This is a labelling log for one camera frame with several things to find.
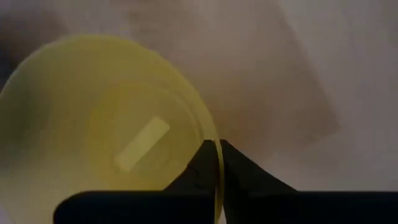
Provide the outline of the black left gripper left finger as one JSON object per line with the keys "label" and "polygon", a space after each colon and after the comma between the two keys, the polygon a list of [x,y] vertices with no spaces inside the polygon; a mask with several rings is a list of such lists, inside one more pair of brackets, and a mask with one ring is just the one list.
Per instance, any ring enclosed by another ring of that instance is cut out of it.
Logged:
{"label": "black left gripper left finger", "polygon": [[214,224],[218,157],[205,140],[163,190],[92,190],[57,205],[53,224]]}

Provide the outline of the translucent yellow plastic bowl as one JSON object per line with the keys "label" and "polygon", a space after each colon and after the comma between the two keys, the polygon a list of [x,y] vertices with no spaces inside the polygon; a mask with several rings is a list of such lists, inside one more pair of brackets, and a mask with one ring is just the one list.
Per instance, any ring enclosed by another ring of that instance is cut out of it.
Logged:
{"label": "translucent yellow plastic bowl", "polygon": [[78,35],[29,55],[0,92],[0,202],[12,224],[51,224],[86,190],[162,190],[205,141],[222,147],[208,108],[166,59],[136,42]]}

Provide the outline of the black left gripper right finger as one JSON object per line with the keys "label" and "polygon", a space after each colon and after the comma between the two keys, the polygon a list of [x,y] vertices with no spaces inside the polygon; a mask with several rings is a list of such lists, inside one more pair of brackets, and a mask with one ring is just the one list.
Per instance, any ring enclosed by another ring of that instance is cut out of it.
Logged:
{"label": "black left gripper right finger", "polygon": [[221,145],[227,224],[398,224],[398,192],[299,191]]}

